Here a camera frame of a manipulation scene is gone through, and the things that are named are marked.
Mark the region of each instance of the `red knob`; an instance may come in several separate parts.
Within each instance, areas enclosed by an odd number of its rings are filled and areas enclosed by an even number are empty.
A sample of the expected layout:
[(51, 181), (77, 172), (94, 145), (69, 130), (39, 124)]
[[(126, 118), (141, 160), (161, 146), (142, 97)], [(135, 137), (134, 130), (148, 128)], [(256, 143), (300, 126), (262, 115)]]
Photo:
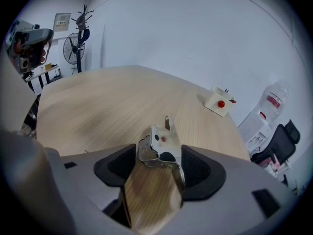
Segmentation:
[(225, 102), (220, 100), (218, 103), (217, 103), (218, 107), (220, 108), (223, 108), (225, 106)]

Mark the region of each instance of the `water bottle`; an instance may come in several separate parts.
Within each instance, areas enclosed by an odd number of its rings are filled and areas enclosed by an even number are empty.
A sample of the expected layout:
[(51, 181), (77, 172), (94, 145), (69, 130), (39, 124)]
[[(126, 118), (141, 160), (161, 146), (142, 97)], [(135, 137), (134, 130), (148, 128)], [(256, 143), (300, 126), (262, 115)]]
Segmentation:
[(254, 112), (260, 114), (268, 124), (272, 123), (282, 113), (290, 96), (290, 86), (284, 80), (278, 80), (267, 87)]

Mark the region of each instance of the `fan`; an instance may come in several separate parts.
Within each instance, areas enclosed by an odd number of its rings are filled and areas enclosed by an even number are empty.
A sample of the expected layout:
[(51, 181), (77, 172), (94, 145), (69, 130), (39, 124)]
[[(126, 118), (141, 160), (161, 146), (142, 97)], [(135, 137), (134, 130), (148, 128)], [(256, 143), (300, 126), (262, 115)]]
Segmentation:
[(85, 45), (78, 47), (78, 33), (70, 34), (63, 45), (63, 55), (68, 63), (71, 65), (77, 64), (77, 52), (80, 51), (80, 59), (83, 58), (85, 52)]

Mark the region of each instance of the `black chair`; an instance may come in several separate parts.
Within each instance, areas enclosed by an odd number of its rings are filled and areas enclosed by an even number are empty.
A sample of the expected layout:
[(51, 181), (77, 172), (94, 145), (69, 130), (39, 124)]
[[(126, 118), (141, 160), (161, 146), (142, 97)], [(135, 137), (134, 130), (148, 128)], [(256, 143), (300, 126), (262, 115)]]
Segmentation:
[(295, 152), (295, 144), (298, 143), (299, 140), (300, 133), (291, 120), (285, 127), (279, 124), (265, 150), (254, 154), (251, 161), (259, 164), (263, 160), (271, 158), (275, 163), (275, 154), (279, 164), (282, 165)]

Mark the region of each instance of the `black gripper pad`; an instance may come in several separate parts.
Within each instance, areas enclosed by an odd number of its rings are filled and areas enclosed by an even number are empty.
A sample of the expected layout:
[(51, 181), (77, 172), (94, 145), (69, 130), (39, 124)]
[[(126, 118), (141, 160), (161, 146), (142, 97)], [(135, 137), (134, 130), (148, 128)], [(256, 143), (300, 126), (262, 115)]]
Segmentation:
[(123, 187), (136, 161), (136, 145), (131, 144), (94, 164), (94, 174), (110, 187)]
[(181, 146), (181, 165), (186, 184), (184, 201), (208, 199), (226, 180), (226, 171), (219, 162), (194, 151), (187, 145)]

